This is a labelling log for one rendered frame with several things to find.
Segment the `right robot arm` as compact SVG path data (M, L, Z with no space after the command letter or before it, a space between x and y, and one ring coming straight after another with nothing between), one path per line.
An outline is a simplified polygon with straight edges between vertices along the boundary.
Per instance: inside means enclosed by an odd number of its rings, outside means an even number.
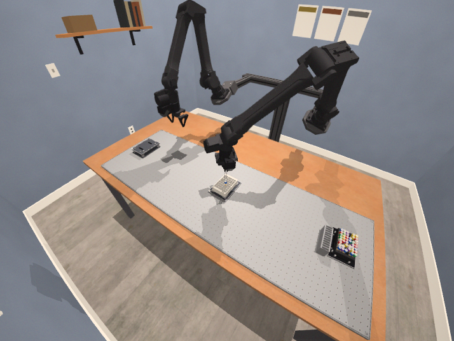
M211 99L225 99L229 93L229 88L223 88L220 84L216 72L213 71L210 61L209 45L205 28L206 9L198 3L187 0L181 3L177 9L177 22L170 47L167 65L162 76L162 85L165 89L154 93L157 109L162 117L167 117L169 111L176 113L179 111L177 103L179 101L178 91L176 90L179 64L182 50L186 39L189 23L193 21L196 42L201 63L200 85L203 88L212 90ZM208 75L208 74L209 75ZM214 95L213 95L214 94Z

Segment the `cream grid rack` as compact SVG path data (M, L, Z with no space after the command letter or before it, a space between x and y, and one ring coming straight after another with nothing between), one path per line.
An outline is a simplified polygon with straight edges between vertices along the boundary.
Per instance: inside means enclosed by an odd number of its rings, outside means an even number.
M212 187L212 190L216 193L220 194L221 196L227 196L229 192L235 187L238 183L238 180L225 174L225 181L227 181L227 185L224 185L224 176Z

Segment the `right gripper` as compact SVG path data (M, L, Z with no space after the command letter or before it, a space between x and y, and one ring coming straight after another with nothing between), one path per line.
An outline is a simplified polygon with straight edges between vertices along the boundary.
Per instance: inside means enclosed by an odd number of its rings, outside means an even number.
M179 121L180 121L182 127L184 127L185 124L186 124L186 120L187 120L187 118L188 118L188 114L183 114L183 115L181 115L181 113L186 112L186 110L183 109L183 108L180 108L179 101L176 101L176 102L178 102L179 111L176 112L176 113L173 113L173 112L170 112L170 111L169 111L169 113L168 113L168 115L167 115L167 118L173 123L173 122L174 122L174 117L177 117L177 118L179 119ZM172 114L172 120L171 120L169 114ZM184 118L184 124L183 124L183 122L182 122L182 119L183 119L183 118Z

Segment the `black vial rack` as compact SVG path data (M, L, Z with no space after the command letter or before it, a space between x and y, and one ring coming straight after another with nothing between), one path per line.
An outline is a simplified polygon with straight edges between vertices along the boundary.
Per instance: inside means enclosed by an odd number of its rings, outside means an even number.
M336 230L335 237L334 237L334 245L333 245L333 255L336 255L337 257L340 257L346 261L350 261L351 263L355 261L355 258L352 256L349 256L349 252L343 253L340 250L336 250L337 248L337 243L338 243L338 233L339 233L340 228Z

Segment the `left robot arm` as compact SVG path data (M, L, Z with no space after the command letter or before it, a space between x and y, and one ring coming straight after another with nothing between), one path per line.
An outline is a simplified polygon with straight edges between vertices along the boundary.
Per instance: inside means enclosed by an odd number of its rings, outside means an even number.
M358 63L358 60L359 57L345 40L319 48L312 47L297 59L299 67L295 72L249 109L232 120L228 120L221 127L222 133L204 140L205 152L219 151L220 162L225 163L226 171L232 171L236 167L233 146L237 144L238 140L255 123L310 86L316 90L322 87L324 89L323 95L321 94L314 103L316 109L309 112L306 122L325 131L330 120L339 113L336 107L338 94L350 66ZM316 75L315 77L307 69L308 66Z

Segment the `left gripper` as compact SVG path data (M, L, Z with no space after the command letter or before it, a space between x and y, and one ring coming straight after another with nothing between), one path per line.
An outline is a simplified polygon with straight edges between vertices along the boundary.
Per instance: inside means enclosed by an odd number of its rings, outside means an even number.
M215 158L216 158L216 163L217 163L218 165L221 165L221 166L223 167L223 169L224 169L224 172L226 172L225 163L224 163L224 162L220 162L219 153L215 153ZM236 152L235 152L235 161L238 161Z

